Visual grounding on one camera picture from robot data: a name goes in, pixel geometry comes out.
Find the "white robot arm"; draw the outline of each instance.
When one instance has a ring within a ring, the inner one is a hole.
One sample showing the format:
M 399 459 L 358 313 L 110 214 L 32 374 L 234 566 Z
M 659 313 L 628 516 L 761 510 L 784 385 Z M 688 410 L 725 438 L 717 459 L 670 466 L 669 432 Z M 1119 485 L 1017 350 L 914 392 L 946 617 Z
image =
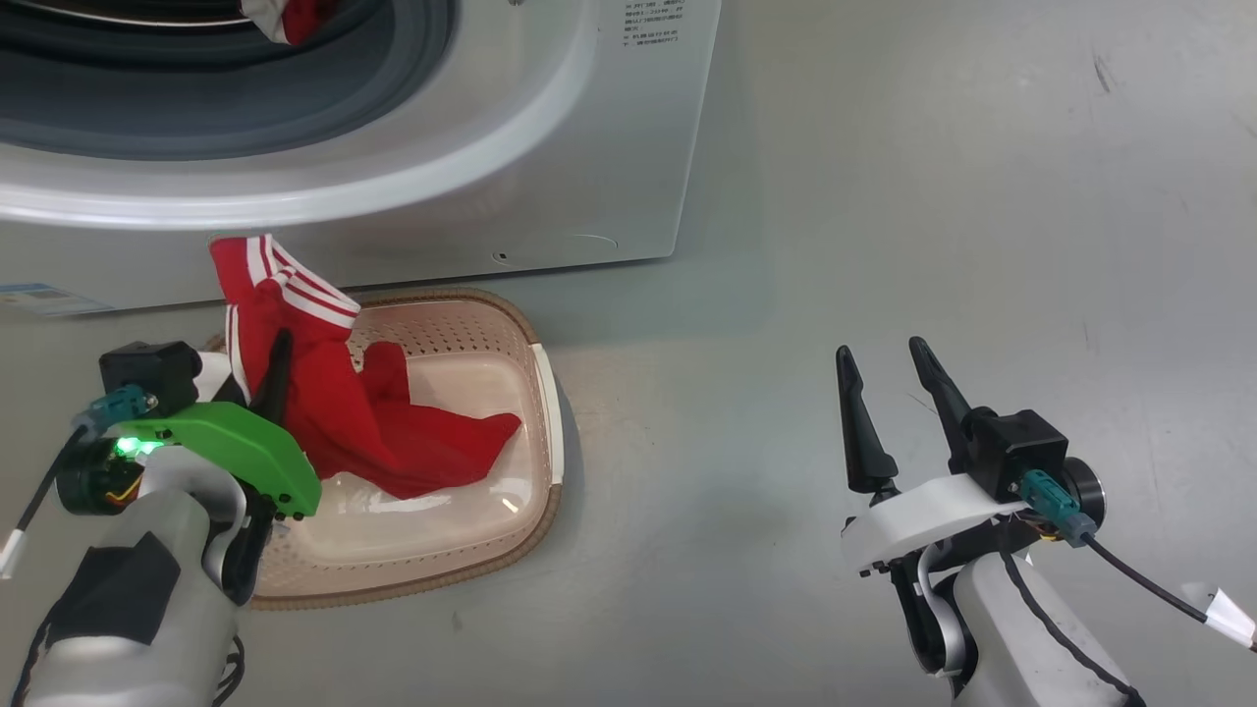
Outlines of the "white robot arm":
M 11 576 L 54 487 L 68 511 L 118 520 L 39 626 L 13 704 L 217 707 L 240 684 L 236 613 L 273 522 L 313 515 L 321 492 L 280 426 L 290 351 L 280 332 L 249 408 L 233 386 L 214 385 L 207 400 L 200 356 L 184 343 L 137 342 L 101 359 L 109 392 L 74 420 L 0 572 Z M 104 437 L 118 429 L 148 437 Z
M 861 576 L 887 575 L 921 668 L 964 707 L 1144 704 L 1139 692 L 1047 581 L 1018 556 L 1046 537 L 1091 546 L 1193 619 L 1254 649 L 1257 625 L 1221 590 L 1194 605 L 1128 567 L 1096 541 L 1100 481 L 1067 457 L 1068 440 L 1033 410 L 970 409 L 920 337 L 909 342 L 952 450 L 950 476 L 895 488 L 895 460 L 862 400 L 851 351 L 837 352 L 847 486 L 872 494 L 847 520 L 842 552 Z

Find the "cable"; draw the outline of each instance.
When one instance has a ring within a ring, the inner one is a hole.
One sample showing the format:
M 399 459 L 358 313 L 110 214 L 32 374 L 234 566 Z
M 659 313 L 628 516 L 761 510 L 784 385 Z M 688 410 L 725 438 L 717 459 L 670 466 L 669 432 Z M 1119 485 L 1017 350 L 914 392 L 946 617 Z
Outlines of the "cable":
M 1060 643 L 1062 648 L 1070 652 L 1070 655 L 1079 662 L 1082 667 L 1087 668 L 1096 674 L 1097 678 L 1105 683 L 1112 686 L 1114 689 L 1126 696 L 1126 707 L 1146 707 L 1144 698 L 1139 696 L 1139 691 L 1134 687 L 1121 682 L 1112 676 L 1109 671 L 1104 668 L 1100 663 L 1091 659 L 1090 655 L 1082 652 L 1070 637 L 1065 635 L 1065 632 L 1056 625 L 1052 616 L 1047 615 L 1047 611 L 1035 600 L 1035 595 L 1029 593 L 1029 587 L 1026 586 L 1026 580 L 1022 577 L 1021 570 L 1017 567 L 1017 562 L 1013 561 L 1012 552 L 1008 551 L 1008 518 L 1001 518 L 999 521 L 999 557 L 1004 561 L 1004 569 L 1008 571 L 1008 579 L 1012 580 L 1013 586 L 1021 593 L 1022 601 L 1029 609 L 1031 614 L 1035 614 L 1040 621 L 1042 621 L 1043 628 L 1047 633 Z
M 26 509 L 23 511 L 21 517 L 18 518 L 16 530 L 26 532 L 26 527 L 30 526 L 30 521 L 34 520 L 35 512 L 39 511 L 39 504 L 43 503 L 44 497 L 48 496 L 48 489 L 53 487 L 53 481 L 57 479 L 57 472 L 62 469 L 62 465 L 65 463 L 65 458 L 74 449 L 74 445 L 78 444 L 78 440 L 83 439 L 84 434 L 87 434 L 87 425 L 79 425 L 70 434 L 70 438 L 65 440 L 62 450 L 57 453 L 57 458 L 53 459 L 53 463 L 48 467 L 48 472 L 44 474 L 44 478 L 39 482 L 39 488 L 35 489 L 35 494 L 30 497 L 29 502 L 26 502 Z
M 112 491 L 107 491 L 104 493 L 104 498 L 108 502 L 113 503 L 114 506 L 123 506 L 124 507 L 127 504 L 127 502 L 128 502 L 127 499 L 131 498 L 132 493 L 134 493 L 136 491 L 140 489 L 140 484 L 143 481 L 145 481 L 145 476 L 140 474 L 138 477 L 136 477 L 136 481 L 131 482 L 131 486 L 127 487 L 127 491 L 123 491 L 121 494 L 119 493 L 114 493 Z
M 1200 621 L 1202 624 L 1209 620 L 1209 618 L 1204 615 L 1204 611 L 1197 609 L 1195 606 L 1192 606 L 1190 604 L 1183 601 L 1178 596 L 1174 596 L 1168 590 L 1163 589 L 1159 584 L 1136 572 L 1134 567 L 1119 560 L 1116 555 L 1109 552 L 1109 550 L 1106 550 L 1104 545 L 1100 545 L 1100 541 L 1096 540 L 1094 535 L 1084 533 L 1082 541 L 1090 545 L 1091 550 L 1096 551 L 1096 555 L 1100 555 L 1101 557 L 1105 559 L 1106 562 L 1109 562 L 1114 567 L 1117 567 L 1117 571 L 1135 580 L 1135 582 L 1139 586 L 1161 598 L 1161 600 L 1164 600 L 1170 606 L 1178 609 L 1179 611 L 1183 611 L 1184 614 L 1192 616 L 1193 619 Z
M 244 642 L 240 640 L 240 637 L 238 635 L 231 639 L 231 643 L 235 644 L 236 652 L 228 655 L 228 664 L 234 664 L 235 669 L 219 683 L 222 692 L 214 698 L 214 702 L 210 703 L 211 707 L 222 707 L 222 703 L 231 697 L 236 688 L 240 687 L 240 682 L 244 681 Z
M 21 673 L 18 678 L 18 686 L 13 688 L 13 698 L 9 699 L 9 707 L 21 707 L 26 702 L 26 691 L 30 689 L 30 672 L 35 669 L 35 663 L 39 660 L 39 647 L 44 644 L 44 638 L 48 635 L 48 626 L 52 624 L 49 618 L 52 615 L 53 611 L 49 610 L 48 616 L 44 616 L 43 623 L 35 629 L 35 638 L 30 639 L 30 648 L 26 650 L 26 662 L 21 664 Z

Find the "concrete floor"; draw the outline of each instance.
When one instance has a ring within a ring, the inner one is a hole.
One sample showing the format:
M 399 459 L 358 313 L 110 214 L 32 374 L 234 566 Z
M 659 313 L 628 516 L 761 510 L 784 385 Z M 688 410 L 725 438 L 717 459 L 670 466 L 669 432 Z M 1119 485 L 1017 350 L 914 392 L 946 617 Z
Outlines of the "concrete floor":
M 910 335 L 972 403 L 1070 437 L 1109 547 L 1257 609 L 1254 67 L 1246 0 L 727 3 L 675 257 L 480 283 L 537 325 L 578 428 L 549 537 L 431 594 L 245 615 L 230 704 L 945 704 L 838 543 L 864 504 L 840 343 L 901 487 L 945 473 Z M 219 326 L 0 313 L 0 517 L 99 352 Z M 3 684 L 102 521 L 33 530 Z M 1087 551 L 1035 559 L 1150 704 L 1252 703 L 1252 654 Z

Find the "plastic basket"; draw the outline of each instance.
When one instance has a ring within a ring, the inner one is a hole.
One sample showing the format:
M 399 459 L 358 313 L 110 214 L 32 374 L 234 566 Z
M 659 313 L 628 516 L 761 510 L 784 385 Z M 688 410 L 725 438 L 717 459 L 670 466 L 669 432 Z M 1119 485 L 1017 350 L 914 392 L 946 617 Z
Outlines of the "plastic basket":
M 546 350 L 509 302 L 444 289 L 368 302 L 354 365 L 376 341 L 406 351 L 411 401 L 523 424 L 488 478 L 398 501 L 349 474 L 323 482 L 318 513 L 277 523 L 255 609 L 319 609 L 405 596 L 507 567 L 541 542 L 563 488 L 563 429 Z

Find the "washing machine door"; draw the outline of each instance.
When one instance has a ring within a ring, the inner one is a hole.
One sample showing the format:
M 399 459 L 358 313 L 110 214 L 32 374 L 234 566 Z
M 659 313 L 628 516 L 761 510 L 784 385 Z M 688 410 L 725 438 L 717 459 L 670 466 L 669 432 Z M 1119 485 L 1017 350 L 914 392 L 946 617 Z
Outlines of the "washing machine door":
M 0 219 L 126 229 L 327 221 L 528 153 L 593 70 L 595 0 L 339 0 L 300 47 L 235 0 L 9 0 Z

